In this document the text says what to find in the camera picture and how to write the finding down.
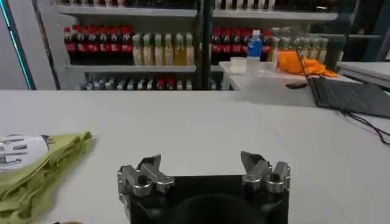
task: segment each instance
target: white paper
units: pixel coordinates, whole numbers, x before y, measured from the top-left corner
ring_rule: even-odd
[[[47,152],[42,136],[0,137],[0,173],[28,166]]]

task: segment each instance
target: red bottle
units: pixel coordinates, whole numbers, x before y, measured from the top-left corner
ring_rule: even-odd
[[[105,27],[100,27],[99,29],[99,50],[100,57],[99,61],[102,63],[110,64],[110,54],[111,54],[111,44],[110,44],[110,36],[108,35],[108,29]]]
[[[241,54],[241,31],[235,29],[232,35],[232,57],[240,57]]]
[[[69,27],[64,28],[64,38],[65,48],[68,51],[71,64],[74,64],[77,61],[77,44],[74,35],[71,33]]]
[[[246,57],[248,52],[248,42],[252,32],[250,30],[245,30],[241,34],[241,56]]]
[[[88,57],[87,52],[87,38],[83,32],[83,27],[77,27],[77,50],[79,51],[79,62],[85,63],[85,59]]]
[[[133,41],[131,36],[132,27],[122,28],[122,57],[125,65],[133,65]]]
[[[120,65],[121,64],[121,56],[120,53],[122,51],[121,46],[121,34],[119,33],[119,27],[111,28],[111,58],[114,60],[113,64]]]
[[[221,40],[221,60],[222,61],[230,61],[230,57],[232,56],[232,46],[230,42],[230,30],[226,29],[222,33]]]
[[[96,34],[96,29],[91,26],[88,29],[88,39],[87,39],[87,49],[88,49],[88,61],[89,64],[98,65],[99,64],[99,37]]]
[[[218,65],[221,58],[221,30],[213,30],[211,36],[211,64]]]

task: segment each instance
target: bottle cap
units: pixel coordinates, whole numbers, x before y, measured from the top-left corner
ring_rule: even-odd
[[[260,30],[253,30],[252,35],[253,36],[260,36]]]

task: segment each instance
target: blue light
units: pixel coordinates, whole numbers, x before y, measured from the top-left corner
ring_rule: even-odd
[[[31,88],[31,84],[30,84],[29,78],[27,76],[27,72],[26,72],[26,69],[24,67],[24,64],[23,64],[22,57],[20,55],[18,46],[16,45],[15,37],[13,36],[12,31],[10,30],[10,21],[8,19],[7,13],[5,12],[5,7],[4,7],[4,4],[3,4],[2,0],[0,0],[0,6],[1,6],[1,11],[2,11],[2,14],[4,16],[5,22],[7,23],[8,30],[10,32],[10,36],[11,36],[11,40],[12,40],[13,46],[15,47],[15,51],[16,51],[16,54],[18,56],[19,64],[20,64],[20,66],[21,66],[21,68],[23,70],[24,79],[26,79],[28,89],[31,90],[32,89]]]

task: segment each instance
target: red label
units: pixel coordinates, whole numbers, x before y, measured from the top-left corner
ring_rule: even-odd
[[[111,51],[112,52],[119,52],[119,51],[121,51],[121,46],[119,44],[111,44]]]
[[[242,46],[241,51],[246,54],[248,52],[248,47]]]
[[[211,51],[215,53],[220,53],[221,51],[221,46],[220,45],[212,45],[211,46]]]
[[[89,52],[97,52],[97,51],[99,51],[98,44],[88,44],[88,51]]]
[[[229,53],[232,50],[232,47],[230,45],[223,45],[222,51],[223,53]]]
[[[81,52],[86,52],[86,51],[87,51],[87,46],[86,46],[86,44],[78,44],[78,45],[77,45],[77,48],[78,48],[79,51],[81,51]]]
[[[77,50],[77,46],[75,43],[65,44],[65,47],[66,47],[67,51],[76,51]]]
[[[124,45],[122,45],[122,51],[123,52],[132,52],[133,46],[130,44],[124,44]]]
[[[110,44],[100,44],[100,51],[101,52],[110,52],[111,45]]]
[[[241,45],[233,45],[232,46],[232,51],[233,52],[241,52]]]

